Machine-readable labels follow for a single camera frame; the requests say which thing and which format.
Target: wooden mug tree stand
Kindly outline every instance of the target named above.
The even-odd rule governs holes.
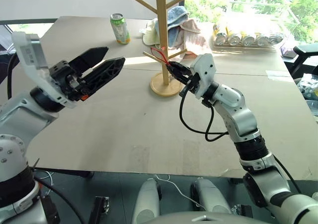
[[[158,16],[158,24],[159,24],[159,38],[160,38],[160,47],[165,55],[165,57],[169,60],[172,59],[180,54],[187,52],[186,49],[172,55],[168,55],[168,29],[167,29],[167,9],[171,6],[181,2],[182,0],[172,0],[169,3],[166,3],[166,0],[156,0],[157,2],[157,9],[153,8],[151,5],[146,3],[143,0],[136,0]],[[168,72],[166,65],[164,62],[157,59],[155,56],[143,52],[144,55],[156,60],[157,62],[161,63],[162,72],[156,74],[154,77],[151,78],[150,87],[151,89],[160,96],[174,96],[178,94],[182,89],[182,83],[178,80],[174,79]]]

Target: robotic arm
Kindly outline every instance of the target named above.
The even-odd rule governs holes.
[[[54,223],[26,160],[28,145],[60,110],[74,108],[115,78],[125,59],[100,62],[108,48],[99,47],[49,68],[37,35],[15,32],[12,39],[21,66],[38,86],[0,107],[0,224]]]
[[[190,68],[170,62],[167,69],[188,90],[223,118],[229,135],[247,171],[243,182],[252,201],[266,207],[282,224],[313,224],[318,222],[316,200],[291,193],[274,155],[267,150],[253,113],[247,108],[243,94],[214,81],[216,72],[211,54],[198,56]]]

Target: wooden table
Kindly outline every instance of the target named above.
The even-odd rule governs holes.
[[[39,157],[38,166],[48,168],[242,177],[239,155],[229,137],[206,142],[203,135],[181,124],[180,97],[162,98],[151,91],[150,79],[160,65],[142,57],[146,47],[138,31],[146,21],[128,20],[127,24],[132,42],[125,46],[114,41],[107,18],[61,17],[42,38],[50,64],[71,60],[96,46],[109,46],[107,58],[124,56],[127,63],[116,79],[86,102],[60,112],[59,119],[29,146],[29,162]],[[255,63],[253,53],[262,56],[263,63],[261,59]],[[237,59],[216,56],[216,81],[244,93],[267,147],[295,179],[317,180],[318,126],[309,108],[290,77],[267,76],[266,70],[284,71],[277,54],[253,53],[238,52]],[[22,68],[14,70],[13,95],[33,85]],[[3,84],[0,91],[3,103]],[[209,118],[209,109],[189,94],[184,105],[186,122],[205,130]],[[225,130],[217,114],[212,130]]]

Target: black cable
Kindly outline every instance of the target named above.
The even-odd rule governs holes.
[[[59,191],[57,190],[55,187],[51,186],[50,184],[46,183],[45,181],[43,181],[42,179],[38,178],[38,177],[34,177],[34,179],[43,184],[45,187],[51,189],[53,192],[55,192],[57,195],[59,195],[69,206],[70,208],[74,211],[74,213],[76,214],[76,216],[79,218],[79,221],[81,224],[85,224],[84,218],[82,217],[82,215],[79,213],[79,211],[75,208],[75,206]]]
[[[13,54],[7,68],[7,95],[8,95],[8,100],[12,97],[12,70],[14,66],[19,62],[19,58],[17,54]]]
[[[302,193],[300,188],[298,187],[298,185],[296,184],[295,180],[293,179],[293,177],[291,176],[291,174],[288,172],[287,168],[285,168],[285,166],[281,163],[281,161],[279,161],[279,159],[274,156],[276,162],[282,167],[282,169],[285,171],[285,173],[287,174],[287,176],[290,178],[290,181],[292,181],[293,185],[295,186],[295,188],[297,189],[297,191],[299,193]]]
[[[197,131],[197,130],[195,130],[195,129],[189,127],[189,126],[185,123],[185,121],[183,120],[183,117],[182,117],[182,109],[183,109],[183,104],[184,104],[185,96],[187,95],[188,91],[189,91],[189,87],[187,86],[186,89],[185,89],[185,91],[184,91],[184,95],[183,95],[183,97],[182,97],[182,99],[181,99],[181,103],[180,103],[179,118],[180,118],[181,122],[183,123],[183,125],[184,125],[186,128],[188,128],[190,131],[193,131],[193,132],[199,133],[199,134],[205,134],[206,132],[204,132],[204,131]],[[222,132],[209,132],[208,134],[209,134],[209,135],[222,135],[222,134],[224,134],[224,133],[222,133]]]
[[[216,136],[213,139],[209,139],[209,137],[208,137],[209,130],[211,128],[211,125],[212,125],[212,122],[213,122],[213,118],[214,118],[214,109],[213,109],[213,107],[210,107],[210,108],[211,108],[211,119],[210,119],[210,122],[208,124],[207,130],[205,132],[205,140],[208,141],[208,142],[213,142],[213,141],[216,141],[217,139],[221,138],[224,135],[228,135],[229,133],[226,131],[226,132],[221,133],[219,136]]]

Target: white wall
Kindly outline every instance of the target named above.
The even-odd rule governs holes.
[[[156,7],[156,0],[144,1]],[[135,0],[0,0],[0,20],[58,18],[62,15],[109,17],[112,13],[137,19],[156,17]]]

